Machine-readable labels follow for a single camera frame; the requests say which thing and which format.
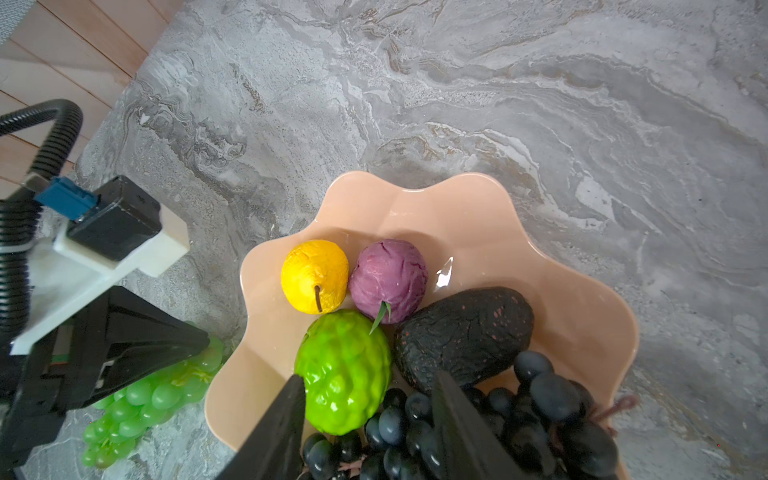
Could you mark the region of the pink scalloped fruit bowl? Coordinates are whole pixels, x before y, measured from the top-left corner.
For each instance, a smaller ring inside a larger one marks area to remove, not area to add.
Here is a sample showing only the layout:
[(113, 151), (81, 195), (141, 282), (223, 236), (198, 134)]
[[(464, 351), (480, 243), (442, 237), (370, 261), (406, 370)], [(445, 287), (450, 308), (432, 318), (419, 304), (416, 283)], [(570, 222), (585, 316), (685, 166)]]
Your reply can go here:
[(355, 259), (381, 238), (402, 238), (424, 255), (426, 303), (486, 286), (518, 290), (532, 305), (532, 347), (563, 376), (608, 407), (638, 349), (637, 321), (607, 285), (540, 252), (529, 240), (505, 188), (466, 173), (407, 190), (366, 172), (340, 176), (315, 220), (297, 234), (253, 248), (241, 266), (245, 335), (215, 376), (205, 401), (211, 431), (235, 455), (294, 375), (294, 359), (312, 317), (296, 311), (280, 288), (289, 251), (327, 239)]

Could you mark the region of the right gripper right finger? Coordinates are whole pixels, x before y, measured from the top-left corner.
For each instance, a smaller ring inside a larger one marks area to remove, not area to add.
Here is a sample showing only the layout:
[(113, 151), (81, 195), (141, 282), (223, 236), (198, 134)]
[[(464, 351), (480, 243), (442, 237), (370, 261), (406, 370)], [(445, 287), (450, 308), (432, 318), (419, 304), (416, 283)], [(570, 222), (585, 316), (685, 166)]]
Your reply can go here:
[(459, 385), (445, 371), (432, 390), (443, 479), (527, 479)]

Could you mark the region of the dark purple fake grape bunch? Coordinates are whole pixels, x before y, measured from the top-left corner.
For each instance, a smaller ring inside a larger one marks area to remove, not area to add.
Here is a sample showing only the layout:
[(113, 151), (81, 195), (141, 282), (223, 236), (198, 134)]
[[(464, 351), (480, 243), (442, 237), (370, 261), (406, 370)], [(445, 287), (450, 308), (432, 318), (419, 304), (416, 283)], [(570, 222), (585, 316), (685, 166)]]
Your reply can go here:
[[(513, 364), (516, 391), (464, 394), (523, 473), (536, 479), (614, 479), (619, 463), (609, 418), (635, 408), (625, 395), (597, 404), (581, 383), (555, 373), (549, 359), (523, 352)], [(430, 396), (389, 389), (361, 430), (314, 433), (301, 449), (302, 479), (442, 479), (442, 447)]]

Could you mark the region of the purple fake fruit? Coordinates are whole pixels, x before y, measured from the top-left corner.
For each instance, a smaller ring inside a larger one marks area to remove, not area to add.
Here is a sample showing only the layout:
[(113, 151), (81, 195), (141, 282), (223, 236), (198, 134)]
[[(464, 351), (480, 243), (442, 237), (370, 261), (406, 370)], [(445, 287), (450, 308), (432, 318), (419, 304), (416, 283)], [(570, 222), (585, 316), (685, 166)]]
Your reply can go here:
[(398, 324), (422, 302), (428, 271), (420, 251), (410, 242), (385, 239), (359, 255), (348, 287), (356, 308), (379, 325)]

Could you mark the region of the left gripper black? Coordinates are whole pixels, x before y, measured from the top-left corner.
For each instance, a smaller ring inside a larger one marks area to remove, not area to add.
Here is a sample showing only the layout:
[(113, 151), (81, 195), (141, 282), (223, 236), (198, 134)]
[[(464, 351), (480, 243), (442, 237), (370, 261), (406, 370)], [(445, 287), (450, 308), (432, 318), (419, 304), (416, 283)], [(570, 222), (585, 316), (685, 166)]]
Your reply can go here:
[(9, 409), (1, 418), (1, 471), (22, 467), (53, 442), (69, 411), (95, 402), (209, 346), (205, 331), (113, 286), (22, 357), (1, 382)]

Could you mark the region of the yellow fake lemon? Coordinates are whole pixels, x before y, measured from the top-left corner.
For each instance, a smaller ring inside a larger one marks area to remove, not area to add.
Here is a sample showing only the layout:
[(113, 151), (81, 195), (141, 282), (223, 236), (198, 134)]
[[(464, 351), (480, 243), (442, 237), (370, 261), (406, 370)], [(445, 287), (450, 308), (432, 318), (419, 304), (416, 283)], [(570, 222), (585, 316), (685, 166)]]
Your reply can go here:
[(337, 310), (346, 297), (349, 261), (344, 251), (328, 240), (310, 240), (294, 247), (281, 269), (281, 287), (287, 301), (305, 314)]

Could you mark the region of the dark fake avocado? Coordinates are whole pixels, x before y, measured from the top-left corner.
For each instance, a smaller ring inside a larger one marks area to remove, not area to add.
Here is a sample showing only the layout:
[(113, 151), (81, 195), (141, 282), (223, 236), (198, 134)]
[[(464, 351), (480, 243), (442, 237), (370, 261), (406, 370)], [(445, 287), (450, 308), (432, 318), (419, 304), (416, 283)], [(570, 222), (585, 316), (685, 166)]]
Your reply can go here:
[(412, 314), (395, 330), (393, 356), (403, 379), (429, 394), (444, 371), (462, 388), (508, 370), (527, 350), (534, 310), (518, 291), (461, 291)]

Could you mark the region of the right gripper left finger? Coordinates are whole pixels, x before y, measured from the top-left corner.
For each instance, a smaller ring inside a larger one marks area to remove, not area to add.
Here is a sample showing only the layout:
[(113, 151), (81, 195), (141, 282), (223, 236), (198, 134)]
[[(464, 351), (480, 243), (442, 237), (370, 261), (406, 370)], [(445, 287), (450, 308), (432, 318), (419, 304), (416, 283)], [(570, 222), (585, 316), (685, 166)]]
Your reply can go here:
[(303, 380), (292, 375), (216, 480), (298, 479), (305, 404)]

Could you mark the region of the green fake grape bunch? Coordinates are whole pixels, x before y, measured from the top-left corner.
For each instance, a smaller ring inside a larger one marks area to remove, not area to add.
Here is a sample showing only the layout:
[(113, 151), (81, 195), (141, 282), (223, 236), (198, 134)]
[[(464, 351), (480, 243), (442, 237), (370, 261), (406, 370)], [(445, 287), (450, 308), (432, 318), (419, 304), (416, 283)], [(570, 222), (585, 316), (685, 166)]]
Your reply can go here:
[(101, 416), (85, 428), (82, 464), (106, 469), (127, 458), (151, 428), (169, 421), (183, 407), (205, 398), (224, 357), (223, 343), (212, 337), (201, 353), (95, 402), (93, 407)]

